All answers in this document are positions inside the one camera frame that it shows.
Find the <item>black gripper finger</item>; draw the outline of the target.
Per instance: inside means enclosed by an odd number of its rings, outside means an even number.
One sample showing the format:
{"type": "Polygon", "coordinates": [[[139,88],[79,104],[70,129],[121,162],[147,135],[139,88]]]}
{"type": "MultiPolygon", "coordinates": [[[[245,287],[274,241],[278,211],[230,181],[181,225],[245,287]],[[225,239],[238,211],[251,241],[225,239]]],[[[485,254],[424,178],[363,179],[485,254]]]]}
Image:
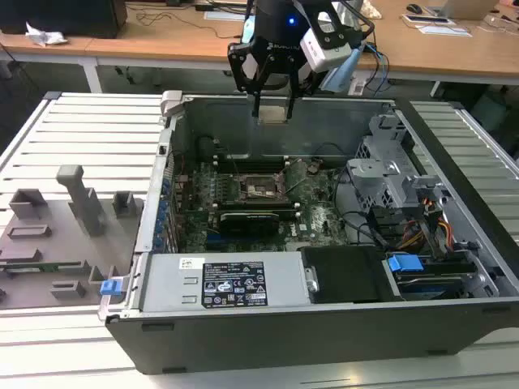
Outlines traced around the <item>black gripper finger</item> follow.
{"type": "Polygon", "coordinates": [[[306,85],[305,77],[308,76],[309,65],[304,54],[291,54],[287,60],[289,76],[289,97],[286,106],[285,119],[293,116],[295,101],[303,94],[306,85]]]}
{"type": "Polygon", "coordinates": [[[257,118],[260,110],[260,95],[270,76],[268,41],[263,37],[255,37],[249,43],[229,43],[227,58],[238,90],[254,97],[252,117],[257,118]],[[243,70],[248,55],[251,55],[257,64],[252,78],[249,78],[243,70]]]}

